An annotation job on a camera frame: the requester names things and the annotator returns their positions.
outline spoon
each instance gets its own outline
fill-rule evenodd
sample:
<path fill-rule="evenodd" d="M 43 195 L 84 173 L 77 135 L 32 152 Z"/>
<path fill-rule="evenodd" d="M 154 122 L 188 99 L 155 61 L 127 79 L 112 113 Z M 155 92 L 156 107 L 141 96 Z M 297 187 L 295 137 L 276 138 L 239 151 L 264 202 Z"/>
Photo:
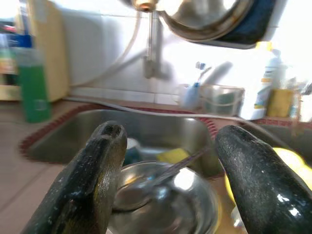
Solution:
<path fill-rule="evenodd" d="M 139 178 L 134 182 L 121 187 L 115 195 L 113 209 L 116 211 L 131 211 L 144 206 L 151 200 L 151 191 L 153 187 L 161 184 L 166 179 L 175 176 L 182 168 L 202 156 L 208 151 L 208 149 L 208 146 L 204 147 L 197 153 L 172 165 L 160 175 L 156 175 L 154 179 Z"/>

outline kitchen sink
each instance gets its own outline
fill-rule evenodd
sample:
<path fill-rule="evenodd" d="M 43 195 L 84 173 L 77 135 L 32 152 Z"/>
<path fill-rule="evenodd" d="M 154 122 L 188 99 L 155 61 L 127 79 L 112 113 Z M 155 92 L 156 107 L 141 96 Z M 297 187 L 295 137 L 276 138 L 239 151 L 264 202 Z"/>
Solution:
<path fill-rule="evenodd" d="M 292 136 L 292 130 L 290 127 L 277 126 L 277 125 L 265 125 L 261 124 L 261 127 L 268 130 L 276 137 L 280 138 L 283 142 L 289 145 L 289 147 L 301 155 L 307 164 L 312 166 L 312 130 L 305 129 L 297 136 Z M 244 129 L 254 134 L 259 139 L 268 143 L 272 147 L 281 147 L 280 144 L 267 137 L 263 133 L 255 130 L 249 126 L 243 126 Z"/>
<path fill-rule="evenodd" d="M 175 148 L 184 148 L 192 154 L 210 145 L 211 150 L 194 162 L 192 169 L 205 177 L 223 172 L 210 133 L 203 122 L 193 118 L 159 117 L 113 110 L 91 110 L 75 115 L 34 143 L 27 151 L 28 157 L 36 161 L 68 164 L 85 146 L 94 129 L 108 120 L 123 125 L 128 137 L 140 143 L 144 161 L 156 160 L 157 154 Z"/>

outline yellow sponge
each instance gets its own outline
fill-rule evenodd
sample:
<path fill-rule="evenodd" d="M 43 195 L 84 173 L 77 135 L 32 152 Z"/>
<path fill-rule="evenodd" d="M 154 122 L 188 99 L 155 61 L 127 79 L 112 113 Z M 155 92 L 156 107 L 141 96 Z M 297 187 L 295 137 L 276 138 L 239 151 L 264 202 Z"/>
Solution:
<path fill-rule="evenodd" d="M 175 164 L 187 158 L 188 156 L 189 153 L 187 151 L 181 148 L 177 148 L 157 155 L 157 159 L 162 162 L 169 162 Z"/>

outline hose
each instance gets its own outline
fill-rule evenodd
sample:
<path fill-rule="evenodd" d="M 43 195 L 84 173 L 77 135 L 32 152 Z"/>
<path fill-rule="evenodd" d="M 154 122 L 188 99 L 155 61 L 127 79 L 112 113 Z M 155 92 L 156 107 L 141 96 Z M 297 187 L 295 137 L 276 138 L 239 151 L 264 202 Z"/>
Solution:
<path fill-rule="evenodd" d="M 114 68 L 116 68 L 118 65 L 120 65 L 120 63 L 129 54 L 129 51 L 131 50 L 132 46 L 134 45 L 134 43 L 135 43 L 135 41 L 137 39 L 138 31 L 140 29 L 140 23 L 141 23 L 141 12 L 137 11 L 135 28 L 134 28 L 132 37 L 131 37 L 127 47 L 125 48 L 123 53 L 106 69 L 106 71 L 102 73 L 102 75 L 100 75 L 98 77 L 95 77 L 95 78 L 93 78 L 91 80 L 86 80 L 86 81 L 83 81 L 83 82 L 80 82 L 80 83 L 71 84 L 71 86 L 72 87 L 85 86 L 86 84 L 94 82 L 94 81 L 96 81 L 96 80 L 98 80 L 100 78 L 104 78 L 109 72 L 111 72 Z"/>
<path fill-rule="evenodd" d="M 259 125 L 255 124 L 255 123 L 252 123 L 248 120 L 245 120 L 245 119 L 239 118 L 239 117 L 226 117 L 226 116 L 217 116 L 217 115 L 210 115 L 210 114 L 168 114 L 168 113 L 148 112 L 148 111 L 141 111 L 141 110 L 136 110 L 136 109 L 132 109 L 132 108 L 124 107 L 124 106 L 111 104 L 111 103 L 108 103 L 105 101 L 89 100 L 87 98 L 80 98 L 80 97 L 65 97 L 63 100 L 94 103 L 94 104 L 108 106 L 108 107 L 118 109 L 118 110 L 122 110 L 122 111 L 128 111 L 128 112 L 144 114 L 144 115 L 152 115 L 152 116 L 186 117 L 186 118 L 217 118 L 217 119 L 233 120 L 233 121 L 236 121 L 239 123 L 246 124 L 250 127 L 253 127 L 254 129 L 260 131 L 261 133 L 265 134 L 267 137 L 274 140 L 276 143 L 278 143 L 283 148 L 292 150 L 288 144 L 283 142 L 281 139 L 276 137 L 274 134 L 270 133 L 269 131 L 265 130 L 264 128 L 260 127 Z"/>

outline countertop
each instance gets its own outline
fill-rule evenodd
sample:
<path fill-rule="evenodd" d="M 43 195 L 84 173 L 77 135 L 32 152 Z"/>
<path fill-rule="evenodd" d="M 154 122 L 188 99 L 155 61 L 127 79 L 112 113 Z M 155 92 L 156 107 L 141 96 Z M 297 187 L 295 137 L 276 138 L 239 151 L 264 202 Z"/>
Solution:
<path fill-rule="evenodd" d="M 148 103 L 134 103 L 110 101 L 114 104 L 132 107 L 146 107 L 155 109 L 178 109 L 175 106 L 157 105 Z M 84 103 L 59 101 L 53 105 L 52 120 L 65 114 L 71 109 Z M 217 128 L 233 124 L 225 120 L 214 121 Z M 0 102 L 0 230 L 2 234 L 19 234 L 31 215 L 34 213 L 52 182 L 62 170 L 62 165 L 31 162 L 23 158 L 18 152 L 18 144 L 25 137 L 34 133 L 44 125 L 26 123 L 20 104 L 17 102 Z M 229 212 L 233 208 L 229 200 L 224 179 L 211 181 L 217 190 L 222 203 L 222 220 L 217 234 L 236 234 L 230 223 Z"/>

